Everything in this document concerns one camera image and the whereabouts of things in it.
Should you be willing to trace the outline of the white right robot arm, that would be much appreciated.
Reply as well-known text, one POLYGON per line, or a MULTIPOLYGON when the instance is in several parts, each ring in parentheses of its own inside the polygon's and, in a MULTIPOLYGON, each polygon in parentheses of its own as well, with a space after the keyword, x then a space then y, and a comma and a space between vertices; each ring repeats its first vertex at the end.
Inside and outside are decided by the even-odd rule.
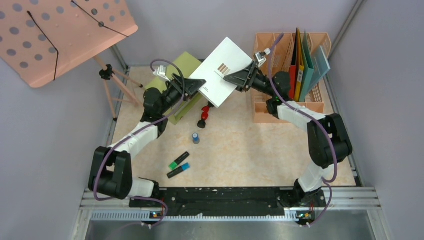
POLYGON ((333 173, 333 182, 338 174, 338 164, 353 153, 353 146, 342 117, 333 113, 324 115, 299 105, 289 98, 290 75, 279 71, 272 78, 265 75, 256 63, 245 69, 226 75, 224 80, 236 85, 236 90, 246 92, 254 89, 268 95, 267 111, 277 119, 292 123, 307 133, 311 163, 293 186, 292 200, 299 206, 307 206, 314 194, 333 173))

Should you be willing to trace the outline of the yellow plastic clip folder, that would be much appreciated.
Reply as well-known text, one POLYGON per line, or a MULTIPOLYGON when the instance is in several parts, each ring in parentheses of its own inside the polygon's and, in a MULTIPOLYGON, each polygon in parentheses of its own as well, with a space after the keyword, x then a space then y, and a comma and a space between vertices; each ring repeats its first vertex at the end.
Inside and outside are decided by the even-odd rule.
POLYGON ((302 79, 304 73, 304 60, 303 60, 303 47, 300 29, 296 29, 296 86, 294 93, 294 100, 298 102, 300 100, 302 79))

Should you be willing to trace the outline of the light blue hardcover book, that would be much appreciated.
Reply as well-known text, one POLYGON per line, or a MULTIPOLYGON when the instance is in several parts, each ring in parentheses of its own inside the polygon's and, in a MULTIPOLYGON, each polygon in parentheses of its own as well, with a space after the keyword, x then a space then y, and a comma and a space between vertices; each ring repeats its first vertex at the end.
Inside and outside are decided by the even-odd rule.
POLYGON ((312 78, 307 89, 308 93, 311 92, 313 88, 319 83, 319 81, 331 70, 328 57, 323 46, 320 45, 315 49, 311 56, 311 59, 314 67, 314 72, 312 74, 312 78))

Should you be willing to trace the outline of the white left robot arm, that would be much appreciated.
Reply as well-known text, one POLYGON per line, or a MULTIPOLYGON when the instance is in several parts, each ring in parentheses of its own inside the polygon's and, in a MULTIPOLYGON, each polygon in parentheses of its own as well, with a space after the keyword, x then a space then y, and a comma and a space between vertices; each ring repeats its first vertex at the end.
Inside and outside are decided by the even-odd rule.
POLYGON ((119 142, 94 151, 88 188, 97 200, 102 194, 104 200, 141 197, 149 207, 160 202, 161 194, 155 190, 153 180, 133 177, 132 158, 164 133, 168 124, 166 112, 191 99, 206 84, 204 79, 187 79, 175 73, 172 77, 165 84, 166 90, 151 87, 144 92, 144 113, 130 133, 119 142))

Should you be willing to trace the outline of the white paper booklet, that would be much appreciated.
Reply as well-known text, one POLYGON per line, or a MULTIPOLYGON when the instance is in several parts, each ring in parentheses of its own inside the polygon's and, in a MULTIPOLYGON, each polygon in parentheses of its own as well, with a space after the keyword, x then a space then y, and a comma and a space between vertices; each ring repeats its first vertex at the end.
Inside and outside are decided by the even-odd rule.
POLYGON ((189 78, 206 80, 199 92, 218 108, 236 89, 236 85, 225 81, 224 77, 243 70, 252 61, 250 56, 226 37, 189 78))

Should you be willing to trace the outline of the teal plastic folder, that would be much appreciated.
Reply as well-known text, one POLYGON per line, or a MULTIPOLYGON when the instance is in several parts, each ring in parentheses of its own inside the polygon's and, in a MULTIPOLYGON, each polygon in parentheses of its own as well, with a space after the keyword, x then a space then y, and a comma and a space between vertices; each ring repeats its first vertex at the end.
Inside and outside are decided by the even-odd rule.
POLYGON ((302 42, 302 57, 303 57, 304 70, 303 70, 303 76, 302 76, 302 82, 301 82, 301 92, 300 92, 299 102, 304 102, 306 100, 306 95, 308 94, 308 87, 312 79, 312 75, 314 73, 314 66, 312 63, 311 51, 309 46, 309 34, 306 31, 304 31, 304 33, 301 34, 300 36, 301 36, 301 42, 302 42))

